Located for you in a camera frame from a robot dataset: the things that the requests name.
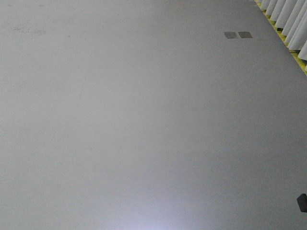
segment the white pleated curtain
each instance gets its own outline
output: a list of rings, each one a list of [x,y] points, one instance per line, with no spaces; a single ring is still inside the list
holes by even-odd
[[[307,0],[258,0],[270,20],[282,28],[290,50],[300,50],[298,57],[307,60]]]

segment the curtain fold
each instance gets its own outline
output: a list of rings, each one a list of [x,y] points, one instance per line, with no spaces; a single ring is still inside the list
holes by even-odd
[[[307,40],[307,11],[305,11],[293,37],[291,38],[288,48],[292,50],[301,50]]]
[[[305,42],[301,52],[298,54],[298,58],[306,60],[307,61],[307,41]]]
[[[282,9],[283,9],[283,6],[284,6],[284,3],[286,2],[286,0],[277,0],[276,2],[276,5],[275,5],[275,8],[272,12],[272,15],[271,15],[271,18],[270,20],[272,21],[277,21]]]
[[[269,3],[270,3],[270,0],[263,0],[260,8],[262,10],[266,10],[268,8],[268,6],[269,6]]]
[[[268,5],[267,11],[266,11],[266,15],[272,15],[273,10],[276,6],[277,0],[270,0],[270,3]]]
[[[305,14],[305,12],[307,11],[307,0],[304,1],[304,4],[302,6],[302,8],[300,9],[299,14],[297,15],[292,27],[290,28],[290,31],[286,37],[285,42],[286,43],[290,43],[296,29],[298,28],[298,25],[300,24],[301,20],[303,19],[303,16]]]
[[[286,25],[284,26],[283,28],[283,31],[282,31],[282,35],[284,36],[287,36],[288,33],[290,32],[290,29],[292,28],[301,8],[303,7],[304,3],[305,3],[306,0],[297,0],[296,1],[296,4],[289,16],[289,19],[287,20],[287,23]]]
[[[281,11],[281,13],[279,14],[279,17],[276,21],[276,27],[277,28],[284,28],[284,26],[286,25],[291,12],[293,11],[293,8],[296,4],[297,0],[286,0],[285,4],[283,6],[283,9]]]

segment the gray surface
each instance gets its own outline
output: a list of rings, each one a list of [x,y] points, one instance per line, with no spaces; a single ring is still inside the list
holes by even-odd
[[[0,229],[306,227],[307,79],[255,3],[0,12]]]

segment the black object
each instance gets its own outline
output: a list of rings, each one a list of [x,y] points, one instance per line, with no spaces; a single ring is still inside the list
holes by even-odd
[[[307,212],[307,195],[304,193],[300,195],[296,200],[301,212]]]

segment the yellow edge strip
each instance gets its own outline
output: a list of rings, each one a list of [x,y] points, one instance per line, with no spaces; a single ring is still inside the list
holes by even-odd
[[[283,43],[285,44],[285,46],[288,46],[288,44],[285,42],[286,40],[286,36],[282,35],[281,31],[277,31],[277,27],[275,27],[276,22],[270,20],[270,16],[266,15],[265,12],[266,10],[261,10],[263,12],[263,14],[265,15],[265,17],[268,19],[268,21],[271,23],[272,27],[274,28],[274,30],[276,31],[276,33],[278,34],[278,36],[280,37],[280,39],[283,41]],[[307,75],[307,71],[306,69],[306,64],[305,62],[298,58],[298,53],[295,50],[289,50],[290,53],[292,54],[292,56],[294,57],[294,59],[296,60],[296,62],[299,64],[299,66],[301,67],[302,71]]]

